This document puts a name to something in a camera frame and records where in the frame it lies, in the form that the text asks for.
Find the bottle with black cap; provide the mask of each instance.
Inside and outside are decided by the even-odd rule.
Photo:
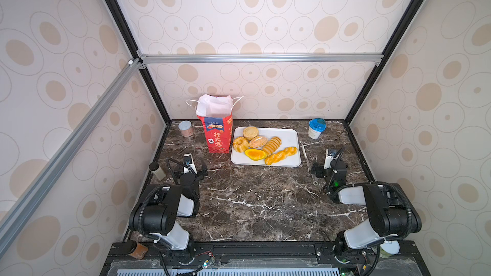
[[[148,169],[152,172],[153,175],[157,177],[158,180],[162,180],[165,178],[165,172],[162,170],[159,163],[157,162],[150,163]]]

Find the striped bread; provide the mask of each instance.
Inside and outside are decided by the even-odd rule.
[[[263,147],[263,151],[267,153],[267,156],[271,156],[281,145],[281,139],[279,137],[271,138]]]

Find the patterned wallpaper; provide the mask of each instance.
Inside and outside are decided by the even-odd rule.
[[[374,65],[149,64],[149,70],[172,119],[196,119],[186,100],[203,94],[243,96],[233,108],[237,119],[343,119]]]
[[[3,255],[0,276],[98,276],[163,127],[137,72]]]
[[[491,0],[428,0],[352,123],[433,276],[491,269]]]
[[[119,0],[150,54],[381,52],[410,0]]]
[[[128,58],[102,0],[0,0],[0,220]]]

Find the gift bag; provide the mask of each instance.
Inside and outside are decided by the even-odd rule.
[[[228,153],[232,138],[232,108],[242,97],[215,97],[205,94],[199,100],[188,99],[198,103],[196,115],[203,123],[208,151],[211,153]]]

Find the can lid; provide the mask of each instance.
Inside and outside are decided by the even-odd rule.
[[[148,169],[151,171],[157,170],[157,169],[159,169],[159,164],[157,162],[152,162],[148,166]]]
[[[326,129],[326,121],[324,119],[313,119],[308,124],[310,128],[318,132],[323,132]]]
[[[179,123],[179,130],[188,130],[191,128],[191,122],[189,120],[183,120]]]

